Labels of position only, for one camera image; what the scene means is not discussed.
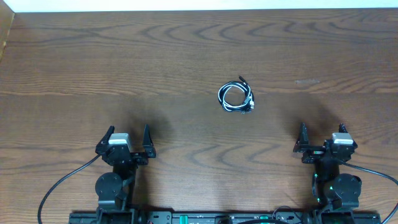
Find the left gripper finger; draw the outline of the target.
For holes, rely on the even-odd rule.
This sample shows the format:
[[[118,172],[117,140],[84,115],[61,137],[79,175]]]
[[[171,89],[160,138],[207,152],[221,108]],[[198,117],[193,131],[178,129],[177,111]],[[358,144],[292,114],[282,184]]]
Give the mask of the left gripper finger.
[[[150,136],[150,130],[149,130],[149,125],[146,124],[144,126],[144,135],[143,135],[143,141],[142,141],[142,146],[145,150],[145,152],[153,152],[154,151],[154,145]]]
[[[110,126],[108,128],[106,134],[101,138],[99,143],[96,145],[97,151],[105,151],[106,150],[108,143],[109,143],[109,139],[113,133],[114,133],[114,126]]]

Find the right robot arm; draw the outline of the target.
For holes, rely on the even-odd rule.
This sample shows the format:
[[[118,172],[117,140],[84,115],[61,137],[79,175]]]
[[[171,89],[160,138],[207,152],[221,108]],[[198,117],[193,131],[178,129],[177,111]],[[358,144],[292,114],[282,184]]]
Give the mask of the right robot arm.
[[[321,146],[310,144],[306,125],[300,124],[293,151],[302,154],[302,163],[315,166],[312,192],[321,206],[317,214],[319,220],[325,212],[345,212],[359,206],[361,179],[340,172],[340,165],[351,159],[357,147],[343,123]]]

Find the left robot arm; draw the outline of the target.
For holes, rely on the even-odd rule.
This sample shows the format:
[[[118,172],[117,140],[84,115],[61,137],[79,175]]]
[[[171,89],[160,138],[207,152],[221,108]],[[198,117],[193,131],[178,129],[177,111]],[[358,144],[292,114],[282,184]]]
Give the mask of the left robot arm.
[[[156,157],[148,125],[144,126],[141,152],[133,151],[128,133],[114,130],[115,127],[110,126],[95,148],[95,153],[113,169],[101,175],[95,184],[99,214],[128,212],[138,167],[148,165],[149,159]]]

